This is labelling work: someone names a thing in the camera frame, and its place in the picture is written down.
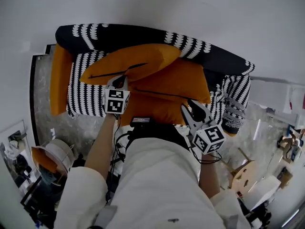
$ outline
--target floor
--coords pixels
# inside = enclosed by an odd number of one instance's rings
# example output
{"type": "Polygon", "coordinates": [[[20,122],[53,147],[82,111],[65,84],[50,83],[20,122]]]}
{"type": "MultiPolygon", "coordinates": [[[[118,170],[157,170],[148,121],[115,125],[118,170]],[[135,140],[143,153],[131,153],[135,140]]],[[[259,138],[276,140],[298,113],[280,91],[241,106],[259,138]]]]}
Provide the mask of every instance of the floor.
{"type": "MultiPolygon", "coordinates": [[[[39,57],[36,62],[34,78],[34,110],[40,144],[52,139],[51,129],[54,128],[56,138],[69,145],[74,144],[75,150],[85,156],[97,136],[103,118],[80,115],[71,119],[67,113],[52,116],[50,112],[50,78],[54,47],[49,55],[39,57]]],[[[238,151],[240,147],[252,159],[257,161],[257,178],[263,177],[270,169],[271,159],[276,151],[276,141],[285,132],[287,124],[268,117],[260,106],[249,103],[243,127],[235,137],[227,136],[220,153],[223,160],[233,168],[240,166],[245,158],[238,151]]],[[[185,128],[179,132],[186,134],[185,128]]],[[[228,186],[230,174],[221,162],[217,170],[222,187],[228,186]]]]}

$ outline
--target sleeve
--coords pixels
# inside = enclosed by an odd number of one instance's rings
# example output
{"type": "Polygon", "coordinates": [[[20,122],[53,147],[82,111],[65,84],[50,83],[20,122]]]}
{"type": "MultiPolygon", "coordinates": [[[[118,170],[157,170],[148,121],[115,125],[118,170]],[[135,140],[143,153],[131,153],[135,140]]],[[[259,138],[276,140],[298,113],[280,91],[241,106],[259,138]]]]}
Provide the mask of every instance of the sleeve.
{"type": "Polygon", "coordinates": [[[221,191],[211,198],[211,202],[227,229],[251,229],[233,190],[221,191]]]}
{"type": "Polygon", "coordinates": [[[71,168],[54,223],[55,229],[86,229],[105,206],[107,184],[97,171],[71,168]]]}

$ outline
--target orange cushion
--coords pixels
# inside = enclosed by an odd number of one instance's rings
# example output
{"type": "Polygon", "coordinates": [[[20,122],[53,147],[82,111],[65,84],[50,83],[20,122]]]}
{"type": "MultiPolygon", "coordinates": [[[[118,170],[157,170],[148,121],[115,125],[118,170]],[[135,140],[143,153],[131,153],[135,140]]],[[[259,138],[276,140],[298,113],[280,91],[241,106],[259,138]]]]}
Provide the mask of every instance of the orange cushion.
{"type": "Polygon", "coordinates": [[[130,94],[128,106],[121,115],[121,125],[130,125],[133,117],[151,117],[160,124],[184,125],[181,114],[181,104],[187,104],[186,100],[173,102],[158,97],[142,94],[130,94]]]}
{"type": "Polygon", "coordinates": [[[59,115],[66,111],[72,62],[72,55],[60,45],[56,44],[50,86],[52,115],[59,115]]]}
{"type": "Polygon", "coordinates": [[[176,59],[152,75],[129,83],[132,93],[183,102],[194,99],[210,104],[207,82],[200,64],[176,59]]]}
{"type": "Polygon", "coordinates": [[[166,44],[144,44],[123,48],[108,54],[88,67],[80,81],[92,85],[106,85],[125,74],[133,82],[151,75],[171,64],[181,51],[166,44]]]}
{"type": "Polygon", "coordinates": [[[32,157],[35,162],[40,164],[52,173],[56,173],[57,164],[51,160],[42,149],[32,147],[32,157]]]}

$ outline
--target sofa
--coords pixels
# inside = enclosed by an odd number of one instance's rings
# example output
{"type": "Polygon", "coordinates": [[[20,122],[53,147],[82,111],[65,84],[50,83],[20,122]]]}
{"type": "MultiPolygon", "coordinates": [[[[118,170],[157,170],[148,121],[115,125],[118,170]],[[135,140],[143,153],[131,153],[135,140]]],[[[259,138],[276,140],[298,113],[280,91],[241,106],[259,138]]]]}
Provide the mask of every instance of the sofa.
{"type": "Polygon", "coordinates": [[[243,124],[251,84],[249,73],[255,65],[233,53],[186,35],[133,25],[65,25],[57,29],[55,37],[50,88],[53,115],[67,111],[72,118],[104,117],[101,98],[105,86],[80,82],[86,68],[122,48],[162,43],[180,49],[180,58],[203,66],[211,98],[205,106],[224,131],[234,136],[243,124]]]}

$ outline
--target leg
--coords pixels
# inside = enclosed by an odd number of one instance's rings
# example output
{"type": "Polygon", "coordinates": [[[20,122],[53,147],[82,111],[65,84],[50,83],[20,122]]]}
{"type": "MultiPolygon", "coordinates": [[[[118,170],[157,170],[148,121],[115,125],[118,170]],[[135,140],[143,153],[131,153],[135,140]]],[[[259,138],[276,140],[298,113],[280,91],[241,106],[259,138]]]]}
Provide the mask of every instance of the leg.
{"type": "Polygon", "coordinates": [[[220,161],[224,164],[224,166],[227,168],[227,170],[230,171],[230,173],[233,175],[235,170],[231,166],[229,166],[226,162],[224,162],[222,159],[220,161]]]}
{"type": "Polygon", "coordinates": [[[248,160],[248,162],[251,162],[252,160],[244,153],[244,151],[239,147],[238,148],[239,152],[242,153],[242,155],[248,160]]]}

